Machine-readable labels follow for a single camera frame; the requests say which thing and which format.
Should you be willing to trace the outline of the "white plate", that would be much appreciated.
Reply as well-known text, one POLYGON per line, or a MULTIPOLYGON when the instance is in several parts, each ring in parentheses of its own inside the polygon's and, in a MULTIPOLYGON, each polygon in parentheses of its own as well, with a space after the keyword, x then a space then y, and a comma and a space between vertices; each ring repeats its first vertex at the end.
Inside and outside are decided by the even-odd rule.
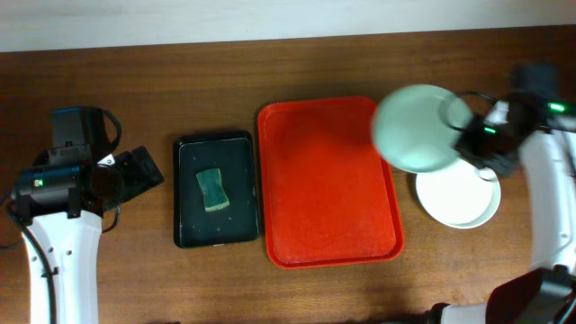
POLYGON ((427 214, 446 225, 478 217, 491 198, 495 178, 491 169, 477 169, 459 159, 442 170, 418 174, 415 188, 427 214))

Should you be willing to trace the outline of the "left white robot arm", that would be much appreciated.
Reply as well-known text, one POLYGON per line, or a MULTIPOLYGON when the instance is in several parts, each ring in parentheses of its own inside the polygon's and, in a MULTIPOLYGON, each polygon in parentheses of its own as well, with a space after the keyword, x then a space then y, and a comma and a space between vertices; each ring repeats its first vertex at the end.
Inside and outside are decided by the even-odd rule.
POLYGON ((146 148, 114 152, 122 126, 111 112, 68 107, 50 122, 52 147, 19 174, 6 205, 26 246, 31 322, 96 323, 98 246, 114 228, 104 215, 164 177, 146 148))

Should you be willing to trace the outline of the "green yellow sponge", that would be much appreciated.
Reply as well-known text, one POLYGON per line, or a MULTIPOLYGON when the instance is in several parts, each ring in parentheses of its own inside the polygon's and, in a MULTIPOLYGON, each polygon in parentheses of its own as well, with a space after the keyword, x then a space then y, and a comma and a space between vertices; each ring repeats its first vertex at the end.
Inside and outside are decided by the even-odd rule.
POLYGON ((202 191, 206 212, 223 210, 230 205, 230 200, 223 188, 219 168, 205 169, 196 174, 196 179, 202 191))

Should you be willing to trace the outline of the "light blue plate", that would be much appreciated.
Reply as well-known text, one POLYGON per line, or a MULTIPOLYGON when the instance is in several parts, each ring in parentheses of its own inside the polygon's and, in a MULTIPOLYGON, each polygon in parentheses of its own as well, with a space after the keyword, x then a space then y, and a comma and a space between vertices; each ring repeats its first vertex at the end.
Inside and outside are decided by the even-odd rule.
POLYGON ((478 217, 469 221, 451 220, 446 224, 446 226, 460 230, 468 230, 480 227, 481 225, 488 222, 496 214, 500 206, 500 200, 501 200, 500 181, 497 178, 495 178, 493 181, 490 182, 490 185, 491 185, 490 200, 487 204, 486 209, 478 217))

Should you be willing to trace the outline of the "pale green plate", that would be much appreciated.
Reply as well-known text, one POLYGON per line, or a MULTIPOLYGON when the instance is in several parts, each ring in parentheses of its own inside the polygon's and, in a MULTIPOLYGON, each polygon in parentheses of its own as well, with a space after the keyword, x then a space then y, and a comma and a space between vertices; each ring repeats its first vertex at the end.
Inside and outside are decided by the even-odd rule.
POLYGON ((398 89, 377 106, 372 142, 390 165, 410 173, 429 173, 452 165, 454 144, 472 119, 468 105, 435 85, 398 89))

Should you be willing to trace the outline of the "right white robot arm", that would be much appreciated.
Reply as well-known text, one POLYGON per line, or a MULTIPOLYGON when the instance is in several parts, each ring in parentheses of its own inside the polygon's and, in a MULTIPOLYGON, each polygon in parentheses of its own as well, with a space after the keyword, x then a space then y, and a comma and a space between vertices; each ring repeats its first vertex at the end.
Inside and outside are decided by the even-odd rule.
POLYGON ((575 105, 559 96, 547 63, 517 66, 510 89, 463 126, 454 150, 478 168, 508 176, 523 167, 532 210, 531 269, 495 288, 485 303, 438 303, 423 323, 575 321, 575 105))

